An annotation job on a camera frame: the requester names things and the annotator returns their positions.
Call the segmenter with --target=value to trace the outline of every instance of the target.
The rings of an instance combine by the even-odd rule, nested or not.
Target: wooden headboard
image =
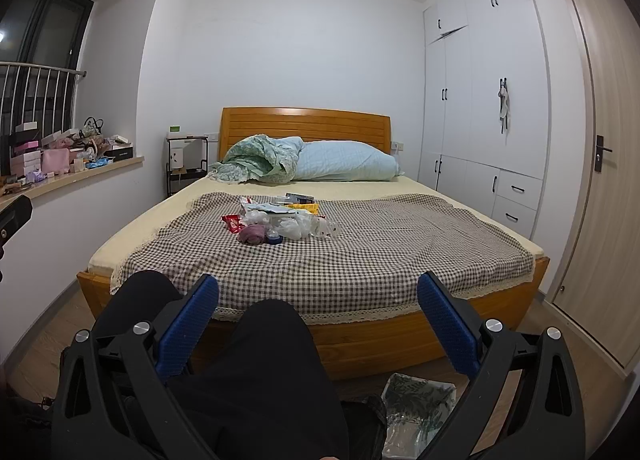
[[[220,119],[218,160],[233,144],[251,135],[300,136],[314,140],[355,140],[389,154],[391,120],[383,115],[297,107],[225,107]]]

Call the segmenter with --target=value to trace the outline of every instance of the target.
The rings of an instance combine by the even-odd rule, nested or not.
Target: black pants
[[[180,299],[164,275],[142,271],[118,290],[94,334],[126,332]],[[203,373],[168,387],[222,460],[348,460],[349,435],[333,384],[293,307],[265,300],[244,313]]]

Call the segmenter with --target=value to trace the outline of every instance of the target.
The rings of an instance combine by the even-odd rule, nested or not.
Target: window railing
[[[27,62],[0,61],[0,135],[37,122],[42,137],[74,125],[78,80],[86,72]]]

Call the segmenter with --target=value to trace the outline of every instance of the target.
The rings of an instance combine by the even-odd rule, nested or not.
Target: drawer
[[[509,227],[513,232],[531,237],[536,212],[507,198],[496,196],[494,213],[491,217],[505,227]]]
[[[537,210],[540,191],[542,191],[542,180],[501,170],[495,193],[529,209]]]

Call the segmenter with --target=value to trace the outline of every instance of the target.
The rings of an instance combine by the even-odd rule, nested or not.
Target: pile of items
[[[240,197],[241,214],[223,216],[222,220],[238,240],[247,245],[277,245],[284,238],[338,237],[340,227],[319,212],[313,197],[287,193],[274,202],[257,204]]]
[[[16,126],[2,137],[6,149],[0,158],[1,193],[21,192],[32,184],[55,175],[101,167],[112,161],[133,158],[133,146],[126,138],[101,133],[102,120],[89,117],[81,129],[56,131],[40,140],[37,122]]]

